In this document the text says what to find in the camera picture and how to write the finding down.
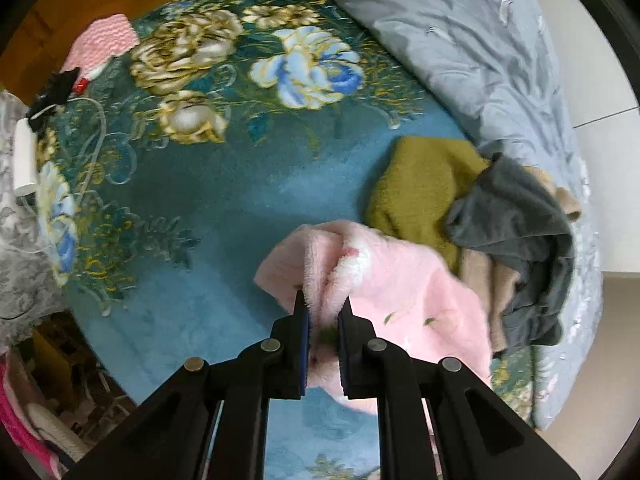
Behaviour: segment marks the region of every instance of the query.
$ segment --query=red clip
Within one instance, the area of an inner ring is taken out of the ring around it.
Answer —
[[[86,88],[89,86],[90,82],[91,81],[89,81],[87,78],[81,77],[80,81],[78,81],[76,83],[76,86],[74,86],[74,93],[76,95],[81,95],[82,92],[84,92],[86,90]]]

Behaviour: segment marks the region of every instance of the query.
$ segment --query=screw head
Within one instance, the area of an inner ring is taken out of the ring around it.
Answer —
[[[445,357],[442,360],[442,367],[447,372],[459,372],[462,370],[462,363],[455,357]]]
[[[379,337],[369,339],[367,342],[367,347],[372,352],[382,352],[386,348],[386,341],[384,339],[380,339]]]
[[[204,360],[200,357],[189,357],[184,362],[184,367],[190,372],[199,372],[204,366]]]
[[[277,339],[268,338],[260,343],[260,348],[262,348],[265,352],[275,352],[278,348],[280,348],[280,342]]]

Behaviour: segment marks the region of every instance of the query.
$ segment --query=pink towel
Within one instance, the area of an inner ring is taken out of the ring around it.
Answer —
[[[335,347],[326,343],[347,297],[378,337],[423,361],[455,356],[489,383],[492,351],[480,300],[427,246],[347,220],[303,225],[260,264],[255,283],[289,312],[302,289],[312,327],[308,385],[347,406],[376,412],[374,399],[344,397]]]
[[[0,383],[0,422],[16,446],[35,456],[53,478],[62,478],[63,469],[58,457],[45,446],[40,435],[24,414],[9,381],[9,375],[9,363],[3,358],[0,360],[0,378],[2,379]]]
[[[76,38],[60,72],[79,66],[78,80],[94,79],[111,57],[122,56],[138,43],[138,35],[124,14],[95,20]]]

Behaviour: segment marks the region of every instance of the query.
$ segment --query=gray floral comforter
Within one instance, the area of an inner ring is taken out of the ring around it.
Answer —
[[[558,60],[536,0],[335,0],[449,109],[486,158],[536,166],[583,205],[564,337],[535,348],[533,422],[558,414],[593,343],[601,273],[586,170],[559,84]]]

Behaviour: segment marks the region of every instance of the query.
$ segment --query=dark gray cloth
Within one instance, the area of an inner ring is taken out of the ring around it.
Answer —
[[[555,345],[574,271],[566,214],[534,176],[507,156],[483,171],[446,219],[450,240],[517,270],[521,281],[502,315],[506,353],[528,344]]]

